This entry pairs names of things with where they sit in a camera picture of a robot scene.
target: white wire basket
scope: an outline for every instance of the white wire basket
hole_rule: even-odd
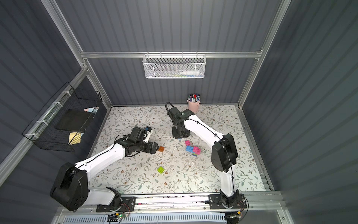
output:
[[[144,55],[146,78],[204,78],[205,55],[193,58],[162,58]]]

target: floral tablecloth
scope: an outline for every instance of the floral tablecloth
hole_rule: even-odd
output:
[[[177,106],[180,111],[186,106]],[[264,191],[260,174],[250,151],[234,105],[201,105],[196,115],[236,143],[238,159],[235,184],[239,191]],[[220,190],[219,171],[211,163],[211,148],[192,133],[187,139],[174,139],[172,123],[164,106],[113,107],[92,155],[107,148],[119,134],[130,134],[134,126],[150,126],[151,142],[164,146],[164,152],[139,153],[109,165],[89,181],[89,186],[110,186],[123,194],[216,192]],[[185,151],[185,140],[198,146],[197,157]],[[165,170],[160,174],[157,169]]]

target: aluminum frame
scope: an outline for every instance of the aluminum frame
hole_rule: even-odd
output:
[[[275,15],[275,18],[272,22],[272,25],[267,33],[267,36],[265,38],[265,41],[262,45],[262,51],[261,51],[261,57],[257,60],[257,62],[255,63],[255,65],[252,68],[252,71],[247,79],[247,82],[245,84],[244,89],[242,90],[241,96],[239,98],[239,101],[237,102],[237,105],[239,105],[239,108],[242,108],[242,106],[245,103],[245,100],[248,96],[248,93],[251,90],[251,87],[253,85],[253,82],[255,81],[258,72],[260,71],[260,68],[263,64],[263,61],[266,58],[266,55],[271,47],[271,44],[276,36],[276,33],[280,27],[280,24],[287,12],[287,9],[289,7],[291,3],[291,0],[282,0],[280,7]]]
[[[77,75],[73,78],[73,80],[70,82],[69,85],[67,85],[63,90],[62,93],[59,94],[59,96],[54,100],[54,102],[58,102],[66,93],[66,91],[69,91],[72,87],[77,87],[82,80],[86,77],[88,74],[88,70],[86,67],[83,67]],[[42,116],[39,118],[39,120],[43,120],[55,107],[55,104],[51,104],[51,106],[42,114]],[[36,122],[29,130],[28,133],[33,133],[38,126],[40,125],[40,122]],[[4,183],[4,181],[7,179],[7,177],[11,174],[11,172],[15,169],[15,167],[19,164],[21,159],[25,156],[25,154],[28,152],[28,150],[31,148],[31,146],[34,143],[27,138],[23,137],[20,142],[12,149],[10,154],[2,161],[0,164],[0,187]]]
[[[256,161],[258,171],[260,172],[260,174],[262,174],[262,175],[264,175],[266,177],[266,180],[267,180],[267,183],[269,184],[268,186],[270,187],[270,190],[274,191],[275,190],[274,186],[273,186],[273,184],[271,182],[270,176],[268,175],[268,172],[266,170],[265,164],[263,163],[261,154],[260,154],[260,152],[258,150],[258,147],[256,145],[255,139],[254,139],[254,137],[252,135],[251,129],[250,129],[249,125],[248,125],[248,122],[246,120],[246,117],[245,117],[245,114],[244,114],[244,111],[242,110],[242,108],[237,108],[237,114],[238,114],[239,119],[241,121],[242,128],[244,129],[248,144],[250,145],[252,156]]]
[[[260,58],[261,52],[82,52],[83,58]]]
[[[109,110],[111,108],[112,103],[103,86],[101,85],[98,77],[96,76],[96,73],[94,72],[91,64],[87,60],[82,58],[81,52],[83,52],[83,50],[79,42],[77,41],[75,35],[73,34],[72,29],[68,25],[65,17],[63,16],[60,8],[58,7],[56,0],[41,0],[41,2],[46,8],[48,14],[51,16],[62,37],[65,39],[77,62],[81,65],[81,67],[86,66],[89,68],[90,73],[87,75],[87,77],[90,80],[93,88],[101,93],[103,104],[105,105],[107,110]]]
[[[93,150],[95,149],[95,146],[96,146],[96,144],[97,144],[97,141],[98,141],[98,139],[100,138],[100,135],[101,135],[101,132],[102,132],[102,130],[103,130],[103,127],[105,126],[105,123],[106,123],[106,121],[107,121],[108,115],[109,115],[110,112],[111,112],[111,109],[112,109],[112,108],[110,108],[109,110],[107,110],[107,113],[106,113],[106,115],[105,115],[105,118],[103,119],[103,122],[102,122],[102,124],[101,124],[101,127],[100,127],[100,129],[98,130],[98,133],[97,133],[97,135],[96,135],[95,141],[93,142],[93,145],[92,145],[92,147],[91,147],[91,150],[90,150],[90,152],[89,152],[88,155],[87,155],[87,159],[88,159],[89,157],[91,157],[91,154],[93,153]]]
[[[210,209],[210,206],[203,203],[209,199],[208,195],[219,193],[183,193],[183,194],[139,194],[139,195],[123,195],[127,197],[137,197],[136,206],[133,213],[195,213],[195,212],[224,212],[237,211],[237,209]],[[277,210],[280,217],[284,217],[287,224],[290,222],[289,213],[287,213],[286,204],[282,198],[281,192],[246,192],[245,197],[249,201],[249,210]],[[139,205],[139,203],[150,203],[149,205]],[[82,206],[75,213],[68,211],[64,207],[59,207],[53,224],[62,223],[66,216],[71,215],[97,215],[97,214],[112,214],[97,213],[96,206]]]

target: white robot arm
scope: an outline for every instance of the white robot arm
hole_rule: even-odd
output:
[[[196,115],[189,116],[188,120],[184,121],[185,128],[189,131],[195,133],[199,136],[210,148],[213,148],[215,142],[220,140],[224,135],[219,133],[203,123]],[[235,176],[235,165],[232,165],[230,169],[225,172],[220,172],[221,178],[221,191],[224,195],[230,197],[236,192],[236,185],[234,184],[234,176]]]
[[[157,143],[149,142],[151,132],[150,127],[134,127],[131,134],[115,140],[97,155],[76,164],[64,164],[57,174],[50,196],[70,211],[76,211],[82,205],[104,205],[108,206],[109,211],[118,208],[121,204],[118,191],[110,187],[88,187],[87,181],[123,157],[135,156],[139,152],[155,154],[159,147]]]
[[[222,204],[227,208],[235,205],[239,192],[234,184],[234,166],[238,156],[234,138],[230,134],[224,135],[215,131],[189,109],[180,112],[170,102],[165,104],[165,108],[173,122],[174,138],[187,138],[191,131],[212,149],[211,162],[220,171]]]

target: white bottle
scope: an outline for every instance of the white bottle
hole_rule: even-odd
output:
[[[200,71],[188,70],[188,71],[180,72],[180,74],[182,74],[182,75],[200,75]]]

